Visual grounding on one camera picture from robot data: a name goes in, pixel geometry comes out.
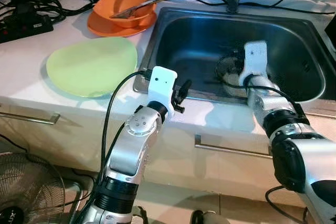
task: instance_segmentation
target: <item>sink basin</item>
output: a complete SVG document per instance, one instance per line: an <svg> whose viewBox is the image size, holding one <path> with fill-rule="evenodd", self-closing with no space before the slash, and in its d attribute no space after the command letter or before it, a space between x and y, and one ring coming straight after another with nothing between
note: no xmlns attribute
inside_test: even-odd
<svg viewBox="0 0 336 224"><path fill-rule="evenodd" d="M172 69L178 86L191 79L189 98L246 103L245 92L218 82L215 68L222 57L244 55L244 44L255 40L267 42L267 73L283 92L300 102L335 100L332 56L313 24L302 19L163 8L140 69ZM147 87L147 81L136 78L135 91L146 93Z"/></svg>

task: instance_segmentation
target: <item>utensil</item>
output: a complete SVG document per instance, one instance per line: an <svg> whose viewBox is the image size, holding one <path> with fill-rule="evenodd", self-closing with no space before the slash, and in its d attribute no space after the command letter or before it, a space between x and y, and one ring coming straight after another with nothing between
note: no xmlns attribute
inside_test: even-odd
<svg viewBox="0 0 336 224"><path fill-rule="evenodd" d="M130 8L127 8L126 10L123 10L121 12L118 12L116 14L113 14L110 16L110 18L129 18L130 16L132 16L132 14L138 9L140 8L140 5L148 2L148 1L151 1L151 0L146 0L142 3L140 3L139 5L137 6L132 6Z"/></svg>
<svg viewBox="0 0 336 224"><path fill-rule="evenodd" d="M126 10L130 7L137 6L141 3L143 3L146 0L99 0L95 6L93 7L93 11L95 11L99 16L102 18L107 19L108 21L114 21L117 25L122 26L123 22L128 22L127 19L122 19L122 18L110 18L110 16L119 13L123 10ZM143 20L144 18L148 17L156 8L156 4L154 5L149 5L146 7L143 7L139 10L137 10L134 13L135 17L132 17L132 20L138 21Z"/></svg>
<svg viewBox="0 0 336 224"><path fill-rule="evenodd" d="M102 37L127 37L148 29L154 25L155 22L156 14L152 12L148 17L141 20L138 26L122 28L115 25L114 21L102 18L97 13L92 12L88 18L88 29L92 33Z"/></svg>
<svg viewBox="0 0 336 224"><path fill-rule="evenodd" d="M111 93L137 66L132 42L121 37L83 41L51 54L47 73L59 89L81 97Z"/></svg>
<svg viewBox="0 0 336 224"><path fill-rule="evenodd" d="M114 14L112 16L110 16L110 18L129 18L130 16L132 16L132 14L139 8L144 7L144 6L148 6L148 5L152 5L158 2L161 2L164 0L147 0L143 3L141 3L138 6L133 6L131 8L128 8L126 10L123 10L122 12L119 12L117 14Z"/></svg>

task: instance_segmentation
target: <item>floor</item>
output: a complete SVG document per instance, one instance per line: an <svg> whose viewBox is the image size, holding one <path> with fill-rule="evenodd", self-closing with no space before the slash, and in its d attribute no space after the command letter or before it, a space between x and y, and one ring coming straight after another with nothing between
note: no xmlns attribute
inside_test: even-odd
<svg viewBox="0 0 336 224"><path fill-rule="evenodd" d="M61 173L67 178L81 182L84 188L91 187L89 178L76 176L70 169L62 170ZM253 201L149 182L143 182L140 185L135 205L142 206L147 211L151 224L189 224L191 214L196 209L214 211L224 217L219 222L213 221L209 224L295 223L277 213L263 201ZM302 219L302 208L280 207L294 217Z"/></svg>

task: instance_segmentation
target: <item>orange plate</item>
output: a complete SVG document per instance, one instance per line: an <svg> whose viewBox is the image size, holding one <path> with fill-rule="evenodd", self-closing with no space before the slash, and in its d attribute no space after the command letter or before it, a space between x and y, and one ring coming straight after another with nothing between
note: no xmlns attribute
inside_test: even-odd
<svg viewBox="0 0 336 224"><path fill-rule="evenodd" d="M99 0L94 6L93 10L101 17L108 20L111 19L110 16L117 14L123 10L137 6L147 0ZM156 5L144 6L134 13L135 17L132 19L141 19L148 16L152 11L155 10Z"/></svg>
<svg viewBox="0 0 336 224"><path fill-rule="evenodd" d="M100 17L97 13L92 12L88 18L88 29L94 34L102 37L127 37L138 34L152 25L156 21L156 13L152 12L148 17L140 22L139 26L132 28L122 28Z"/></svg>

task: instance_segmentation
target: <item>orange bowl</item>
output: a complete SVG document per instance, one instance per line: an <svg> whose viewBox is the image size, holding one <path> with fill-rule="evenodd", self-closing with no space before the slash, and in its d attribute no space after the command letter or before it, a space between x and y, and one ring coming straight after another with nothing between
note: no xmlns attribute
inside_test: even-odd
<svg viewBox="0 0 336 224"><path fill-rule="evenodd" d="M146 0L100 0L96 3L93 10L99 16L113 21L116 25L130 28L138 26L139 23L148 17L156 8L156 4L144 6L136 10L129 18L110 18L123 10L137 6Z"/></svg>

